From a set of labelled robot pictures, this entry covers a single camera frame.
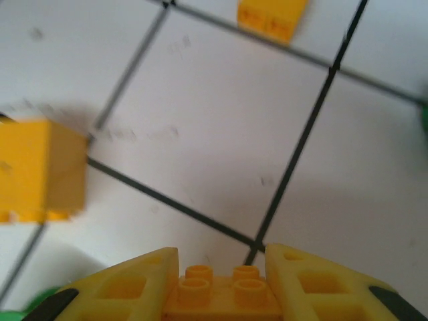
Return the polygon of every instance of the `yellow lego brick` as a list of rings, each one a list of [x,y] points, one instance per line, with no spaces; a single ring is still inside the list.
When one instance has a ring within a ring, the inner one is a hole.
[[[82,210],[86,149],[86,137],[50,120],[1,123],[0,212],[40,222]]]
[[[289,43],[308,0],[241,0],[237,10],[240,27],[281,43]]]
[[[79,295],[55,320],[160,320],[163,305],[178,279],[177,249],[159,249],[60,289],[75,288]]]
[[[280,244],[265,253],[267,283],[287,321],[396,321],[369,286],[387,284]]]
[[[162,321],[280,321],[279,304],[253,266],[214,276],[206,265],[188,267],[163,309]]]

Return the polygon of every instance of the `yellow plastic toy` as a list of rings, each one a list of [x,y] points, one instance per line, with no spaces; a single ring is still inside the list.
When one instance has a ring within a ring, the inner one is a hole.
[[[289,44],[308,0],[241,0],[237,21],[240,27]]]
[[[0,223],[67,219],[85,199],[86,137],[47,119],[0,123]]]
[[[166,247],[60,289],[28,320],[428,320],[391,300],[399,295],[387,284],[285,245],[267,246],[265,269],[266,279],[253,266],[214,276],[194,265],[179,278],[178,251]]]

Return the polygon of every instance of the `yellow lego piece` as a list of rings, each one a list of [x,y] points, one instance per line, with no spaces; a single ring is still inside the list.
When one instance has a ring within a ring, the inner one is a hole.
[[[159,249],[60,289],[75,288],[79,295],[55,320],[160,320],[178,279],[177,249]]]
[[[265,253],[266,280],[287,321],[395,321],[369,286],[387,284],[280,244]]]
[[[84,207],[86,137],[50,120],[0,124],[0,222],[67,219]]]
[[[237,10],[240,27],[289,44],[308,0],[241,0]]]
[[[118,264],[60,291],[79,291],[57,321],[397,321],[369,290],[387,284],[321,257],[271,244],[266,279],[253,266],[214,276],[194,265],[179,278],[177,249]]]

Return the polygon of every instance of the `dark grout line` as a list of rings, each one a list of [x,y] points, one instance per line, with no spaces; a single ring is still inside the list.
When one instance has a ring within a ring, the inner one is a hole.
[[[255,256],[257,255],[257,252],[259,251],[262,241],[268,231],[268,228],[272,222],[272,219],[274,218],[274,215],[278,209],[278,206],[280,205],[280,202],[282,200],[282,196],[286,192],[288,183],[290,182],[292,175],[294,173],[294,170],[296,169],[296,165],[300,159],[300,156],[302,155],[303,149],[306,145],[306,142],[309,139],[310,133],[315,125],[315,121],[321,111],[321,107],[327,97],[328,91],[331,88],[331,85],[333,84],[334,77],[336,76],[337,71],[340,69],[340,63],[343,60],[343,57],[345,55],[346,49],[348,49],[349,43],[352,39],[352,36],[354,35],[354,32],[356,30],[356,27],[358,25],[358,22],[360,21],[360,18],[364,12],[364,9],[367,5],[368,0],[361,0],[360,4],[358,5],[358,9],[356,10],[356,13],[354,17],[352,18],[351,24],[348,28],[348,31],[346,32],[346,35],[344,39],[342,40],[342,44],[340,45],[340,48],[338,50],[338,53],[336,54],[336,58],[334,59],[333,66],[328,70],[328,75],[326,78],[326,81],[318,95],[318,99],[316,100],[316,103],[311,111],[311,114],[308,118],[308,121],[306,122],[306,125],[303,129],[302,134],[300,135],[299,141],[294,149],[293,155],[287,165],[286,171],[281,179],[281,182],[278,186],[278,189],[275,192],[275,195],[269,205],[269,209],[266,212],[266,215],[261,223],[261,226],[259,228],[259,232],[257,233],[257,236],[255,237],[255,243],[256,246],[251,247],[247,258],[245,259],[245,265],[251,265],[254,262]]]
[[[17,281],[17,278],[20,275],[22,268],[24,267],[25,263],[27,262],[30,254],[35,249],[35,246],[39,243],[41,236],[43,235],[46,227],[47,227],[47,225],[45,223],[40,223],[39,226],[35,229],[33,237],[29,240],[28,244],[25,246],[25,251],[22,253],[17,264],[12,269],[12,272],[10,273],[10,275],[7,277],[7,282],[6,282],[5,286],[3,286],[3,289],[1,289],[1,293],[0,293],[0,307],[1,307],[4,299],[9,294],[12,286]]]
[[[234,229],[217,222],[208,216],[205,216],[204,214],[201,214],[194,209],[191,209],[190,207],[187,207],[186,205],[183,205],[174,199],[171,199],[170,197],[159,193],[158,191],[155,191],[154,189],[151,189],[150,187],[147,187],[146,185],[143,185],[134,179],[131,179],[130,177],[127,177],[126,175],[123,175],[122,173],[119,173],[118,171],[115,171],[114,169],[107,167],[106,165],[99,163],[98,161],[89,158],[88,164],[98,169],[100,172],[117,179],[118,181],[124,183],[125,185],[128,185],[129,187],[132,187],[133,189],[136,189],[137,191],[144,193],[145,195],[148,195],[149,197],[152,197],[153,199],[156,199],[157,201],[160,201],[164,203],[165,205],[168,205],[169,207],[172,207],[173,209],[176,209],[177,211],[180,211],[181,213],[191,217],[192,219],[197,220],[200,223],[203,223],[205,225],[208,225],[219,232],[222,232],[223,234],[226,234],[227,236],[240,241],[247,245],[254,245],[254,240],[251,239],[248,236],[245,236],[244,234],[241,234],[238,231],[235,231]]]
[[[111,97],[109,98],[106,107],[104,107],[103,111],[101,111],[97,121],[95,122],[95,125],[94,125],[95,130],[101,129],[107,122],[110,115],[113,113],[120,97],[125,92],[126,87],[128,86],[132,77],[135,75],[135,71],[137,70],[145,54],[147,53],[148,48],[152,44],[154,37],[156,36],[158,31],[161,30],[161,27],[165,22],[165,19],[167,18],[169,7],[170,7],[169,5],[166,5],[166,7],[159,12],[156,19],[152,22],[150,29],[148,30],[147,34],[143,37],[141,44],[139,45],[138,49],[135,51],[134,56],[132,57],[130,63],[128,64],[128,67],[125,69],[122,77],[119,80],[119,83],[117,84]],[[93,141],[94,141],[94,137],[90,135],[89,144],[91,145]]]
[[[231,33],[244,36],[246,38],[252,39],[254,41],[257,41],[261,44],[267,45],[268,47],[272,47],[274,49],[280,50],[284,53],[290,54],[294,57],[303,59],[306,62],[309,62],[311,64],[315,64],[317,66],[323,67],[323,68],[330,68],[331,63],[328,60],[325,60],[323,58],[317,57],[312,53],[306,52],[304,50],[300,49],[294,49],[288,45],[281,45],[279,43],[276,43],[274,41],[271,41],[269,39],[266,39],[260,35],[257,35],[256,33],[252,33],[250,31],[246,31],[244,29],[239,28],[238,26],[223,20],[222,18],[218,18],[214,15],[210,15],[208,13],[199,11],[197,9],[193,9],[192,7],[176,4],[173,6],[174,10],[177,10],[181,13],[184,13],[190,17],[199,19],[201,21],[210,23],[211,25],[217,26],[221,29],[224,29],[226,31],[229,31]],[[337,70],[339,74],[342,74],[343,76],[350,78],[354,80],[355,82],[362,83],[366,86],[371,86],[373,88],[376,88],[377,90],[381,92],[385,92],[387,94],[393,95],[399,99],[402,99],[407,102],[416,103],[417,105],[426,104],[426,99],[422,97],[417,97],[416,95],[406,93],[405,90],[402,90],[400,88],[396,88],[393,85],[386,84],[380,80],[373,79],[368,76],[364,76],[361,74],[358,74],[356,72],[353,72],[348,69],[341,69],[339,68]]]

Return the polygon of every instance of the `white tile floor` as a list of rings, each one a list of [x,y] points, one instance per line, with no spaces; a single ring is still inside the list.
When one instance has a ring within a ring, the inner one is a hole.
[[[235,1],[182,3],[234,23]],[[425,4],[386,4],[369,3],[345,65],[421,93]],[[314,0],[293,46],[332,61],[357,5]],[[143,0],[4,0],[0,103],[25,98],[93,122],[159,10]],[[173,11],[90,154],[254,237],[325,77],[326,70]],[[266,241],[382,278],[428,314],[428,149],[415,111],[338,77]],[[72,223],[50,225],[6,308],[162,246],[180,247],[182,267],[210,263],[218,274],[247,254],[245,245],[95,169],[88,195]],[[32,229],[0,227],[0,280]],[[262,262],[258,254],[255,264]]]

